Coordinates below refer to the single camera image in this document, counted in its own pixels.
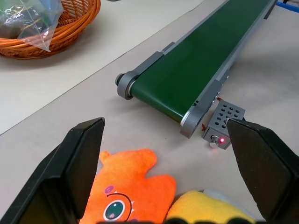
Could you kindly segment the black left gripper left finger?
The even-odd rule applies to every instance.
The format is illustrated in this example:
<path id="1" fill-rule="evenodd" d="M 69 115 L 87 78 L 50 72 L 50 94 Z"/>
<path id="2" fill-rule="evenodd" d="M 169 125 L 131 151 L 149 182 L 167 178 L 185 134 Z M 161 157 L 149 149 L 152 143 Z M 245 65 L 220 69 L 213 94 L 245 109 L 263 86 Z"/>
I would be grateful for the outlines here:
<path id="1" fill-rule="evenodd" d="M 96 175 L 104 118 L 77 124 L 36 167 L 0 224 L 79 224 Z"/>

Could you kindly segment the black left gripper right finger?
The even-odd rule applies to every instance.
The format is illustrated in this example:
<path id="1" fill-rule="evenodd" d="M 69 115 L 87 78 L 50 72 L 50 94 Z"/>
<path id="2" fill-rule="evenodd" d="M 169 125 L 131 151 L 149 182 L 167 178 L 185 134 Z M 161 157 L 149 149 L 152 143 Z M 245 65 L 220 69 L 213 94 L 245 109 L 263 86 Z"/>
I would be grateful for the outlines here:
<path id="1" fill-rule="evenodd" d="M 271 129 L 229 119 L 240 174 L 267 221 L 299 221 L 299 156 Z"/>

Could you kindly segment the green conveyor belt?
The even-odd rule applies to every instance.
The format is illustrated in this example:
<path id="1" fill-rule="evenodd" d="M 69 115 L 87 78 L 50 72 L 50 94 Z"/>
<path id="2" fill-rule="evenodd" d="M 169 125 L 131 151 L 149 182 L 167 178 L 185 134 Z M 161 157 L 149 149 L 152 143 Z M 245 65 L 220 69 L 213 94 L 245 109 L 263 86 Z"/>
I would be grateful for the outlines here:
<path id="1" fill-rule="evenodd" d="M 225 0 L 176 42 L 115 83 L 120 97 L 137 98 L 181 126 L 190 138 L 217 99 L 227 71 L 277 0 Z"/>

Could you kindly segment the grey perforated control box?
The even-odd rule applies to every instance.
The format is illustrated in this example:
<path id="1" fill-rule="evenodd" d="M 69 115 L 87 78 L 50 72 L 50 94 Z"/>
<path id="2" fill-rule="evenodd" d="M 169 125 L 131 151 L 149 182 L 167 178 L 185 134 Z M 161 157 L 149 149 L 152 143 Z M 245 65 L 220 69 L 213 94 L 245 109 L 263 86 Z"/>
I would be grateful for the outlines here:
<path id="1" fill-rule="evenodd" d="M 227 149 L 231 145 L 227 129 L 229 118 L 242 120 L 245 109 L 221 99 L 202 135 L 202 138 L 209 142 L 212 148 Z"/>

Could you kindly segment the orange plush monster toy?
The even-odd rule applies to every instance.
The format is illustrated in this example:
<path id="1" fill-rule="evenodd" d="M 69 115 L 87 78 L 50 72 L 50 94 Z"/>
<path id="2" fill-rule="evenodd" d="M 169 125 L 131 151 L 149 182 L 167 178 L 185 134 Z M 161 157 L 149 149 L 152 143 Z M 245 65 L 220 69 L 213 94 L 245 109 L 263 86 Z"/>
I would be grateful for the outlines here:
<path id="1" fill-rule="evenodd" d="M 163 222 L 175 197 L 176 181 L 167 174 L 146 177 L 157 162 L 153 150 L 102 151 L 100 161 L 103 167 L 79 224 Z"/>

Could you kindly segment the yellow plush toy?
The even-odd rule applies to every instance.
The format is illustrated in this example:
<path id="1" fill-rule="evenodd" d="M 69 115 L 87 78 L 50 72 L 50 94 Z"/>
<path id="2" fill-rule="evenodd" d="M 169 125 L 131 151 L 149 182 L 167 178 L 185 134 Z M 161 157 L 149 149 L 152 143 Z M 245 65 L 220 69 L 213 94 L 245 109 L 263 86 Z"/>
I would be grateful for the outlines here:
<path id="1" fill-rule="evenodd" d="M 180 195 L 168 211 L 166 220 L 179 218 L 188 224 L 196 222 L 210 222 L 228 224 L 234 218 L 240 218 L 247 224 L 256 221 L 240 208 L 234 206 L 230 200 L 218 192 L 191 190 Z"/>

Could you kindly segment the orange wicker basket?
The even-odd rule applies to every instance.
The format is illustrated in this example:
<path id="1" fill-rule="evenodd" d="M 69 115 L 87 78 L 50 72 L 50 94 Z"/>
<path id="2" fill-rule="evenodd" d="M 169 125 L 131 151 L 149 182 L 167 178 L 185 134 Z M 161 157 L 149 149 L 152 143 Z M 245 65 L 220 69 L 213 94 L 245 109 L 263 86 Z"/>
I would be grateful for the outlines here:
<path id="1" fill-rule="evenodd" d="M 96 18 L 101 0 L 62 0 L 62 6 L 64 11 L 59 18 L 49 52 L 21 40 L 0 38 L 0 56 L 31 60 L 47 58 L 65 51 Z"/>

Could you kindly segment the clear plastic bag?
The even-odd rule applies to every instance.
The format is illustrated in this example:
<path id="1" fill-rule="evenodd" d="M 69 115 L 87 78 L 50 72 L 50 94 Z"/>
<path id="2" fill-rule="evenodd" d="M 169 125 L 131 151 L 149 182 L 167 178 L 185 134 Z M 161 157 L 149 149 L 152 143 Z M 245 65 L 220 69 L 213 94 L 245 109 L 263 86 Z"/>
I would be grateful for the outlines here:
<path id="1" fill-rule="evenodd" d="M 49 52 L 63 11 L 61 0 L 0 0 L 0 46 L 20 41 Z"/>

